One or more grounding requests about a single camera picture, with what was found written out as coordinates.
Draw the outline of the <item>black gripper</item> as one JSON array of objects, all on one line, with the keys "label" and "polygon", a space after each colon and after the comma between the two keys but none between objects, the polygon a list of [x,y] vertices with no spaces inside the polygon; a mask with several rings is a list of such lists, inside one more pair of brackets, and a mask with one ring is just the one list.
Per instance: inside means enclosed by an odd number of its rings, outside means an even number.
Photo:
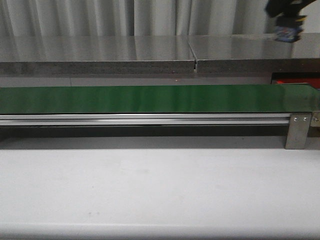
[{"label": "black gripper", "polygon": [[270,18],[275,18],[279,15],[293,18],[313,2],[315,0],[269,0],[265,6],[265,12]]}]

